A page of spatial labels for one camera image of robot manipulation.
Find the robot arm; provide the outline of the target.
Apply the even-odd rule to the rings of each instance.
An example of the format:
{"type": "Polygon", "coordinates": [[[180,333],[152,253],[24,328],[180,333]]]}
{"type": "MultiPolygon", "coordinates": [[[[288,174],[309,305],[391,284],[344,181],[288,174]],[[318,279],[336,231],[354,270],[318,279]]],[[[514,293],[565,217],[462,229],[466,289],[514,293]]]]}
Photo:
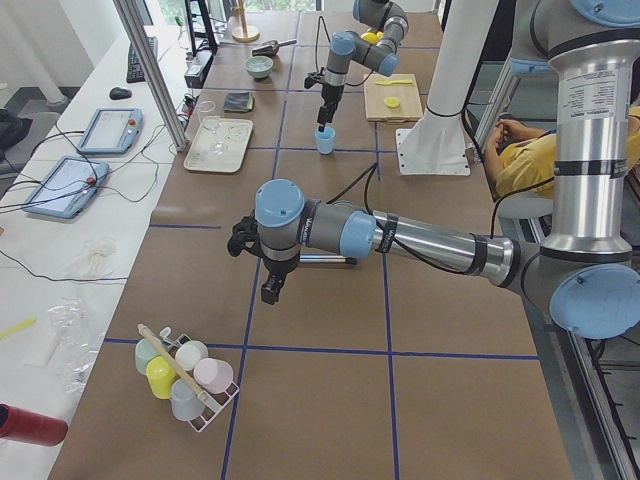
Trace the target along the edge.
{"type": "Polygon", "coordinates": [[[381,32],[382,37],[375,43],[361,38],[354,31],[335,33],[329,44],[326,66],[309,73],[304,82],[306,89],[315,84],[322,85],[321,97],[324,101],[319,108],[318,131],[323,132],[341,101],[347,74],[352,62],[373,72],[390,77],[398,64],[397,50],[409,31],[406,12],[392,1],[355,1],[355,20],[381,32]]]}
{"type": "MultiPolygon", "coordinates": [[[[234,257],[247,251],[262,259],[269,272],[262,301],[278,301],[301,246],[357,260],[375,250],[484,277],[584,338],[615,337],[638,324],[639,273],[631,268],[632,247],[620,234],[620,222],[639,1],[515,5],[511,59],[534,70],[549,66],[559,78],[552,228],[541,245],[372,213],[346,201],[307,200],[294,182],[270,180],[227,244],[234,257]]],[[[399,156],[418,155],[400,166],[401,173],[433,173],[427,154],[451,146],[447,128],[465,109],[497,6],[498,1],[454,3],[426,112],[398,144],[399,156]]],[[[370,44],[352,31],[333,34],[326,66],[305,80],[305,88],[322,85],[319,132],[333,121],[351,64],[390,76],[409,33],[407,14],[391,1],[354,1],[353,17],[383,36],[370,44]]]]}

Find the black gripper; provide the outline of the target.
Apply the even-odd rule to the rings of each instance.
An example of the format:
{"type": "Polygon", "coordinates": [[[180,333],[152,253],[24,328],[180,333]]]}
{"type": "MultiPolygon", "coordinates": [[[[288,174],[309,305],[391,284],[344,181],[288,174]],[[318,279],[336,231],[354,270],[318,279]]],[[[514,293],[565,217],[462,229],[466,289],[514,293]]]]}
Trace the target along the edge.
{"type": "Polygon", "coordinates": [[[324,104],[319,108],[317,123],[318,131],[323,132],[326,124],[333,122],[335,111],[342,99],[343,86],[332,85],[322,71],[308,73],[304,80],[304,88],[310,89],[316,84],[322,86],[321,97],[324,104]]]}
{"type": "Polygon", "coordinates": [[[284,249],[268,246],[266,238],[260,236],[259,224],[254,216],[244,216],[232,227],[227,250],[232,257],[238,257],[246,251],[263,261],[269,276],[261,286],[261,301],[267,304],[279,301],[286,276],[297,268],[300,258],[298,244],[284,249]]]}

